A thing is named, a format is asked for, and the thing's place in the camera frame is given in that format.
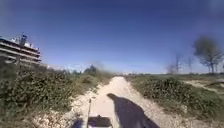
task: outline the apartment building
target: apartment building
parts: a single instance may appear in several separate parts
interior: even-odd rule
[[[9,63],[25,66],[41,64],[39,49],[27,42],[26,35],[11,40],[0,37],[0,56],[6,58]]]

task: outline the ground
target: ground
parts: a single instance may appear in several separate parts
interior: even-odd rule
[[[108,85],[99,86],[95,93],[88,92],[74,99],[72,110],[59,118],[57,127],[73,125],[75,128],[82,125],[84,128],[88,114],[89,117],[98,115],[107,117],[113,128],[142,128],[143,126],[146,128],[213,127],[193,118],[187,119],[180,115],[164,113],[163,109],[155,102],[144,99],[123,77],[114,77]],[[38,119],[34,119],[34,122],[39,127],[55,127],[48,126],[43,121],[42,124],[38,124],[40,123]],[[66,122],[69,125],[62,125],[60,122]]]

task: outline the distant tree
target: distant tree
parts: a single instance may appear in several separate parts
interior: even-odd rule
[[[87,68],[84,71],[85,74],[89,74],[91,76],[96,76],[98,73],[98,69],[96,67],[94,67],[93,65],[91,65],[89,68]]]
[[[190,73],[192,73],[193,64],[194,64],[194,58],[192,56],[188,57],[188,59],[187,59],[187,66],[189,68]]]
[[[201,37],[194,43],[194,54],[198,57],[201,64],[211,69],[215,73],[215,67],[222,61],[223,52],[218,44],[209,37]]]
[[[181,54],[177,53],[175,55],[175,70],[176,70],[176,74],[179,74],[180,73],[180,69],[181,69]]]
[[[167,67],[167,74],[176,74],[176,69],[174,65],[169,65]]]
[[[176,53],[174,57],[174,61],[167,66],[167,73],[168,74],[179,74],[181,69],[181,54]]]

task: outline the sky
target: sky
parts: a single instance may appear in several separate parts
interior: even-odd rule
[[[223,0],[1,0],[0,36],[41,50],[43,63],[84,70],[166,73],[176,54],[193,56],[194,40],[224,49]],[[207,68],[195,59],[195,72]]]

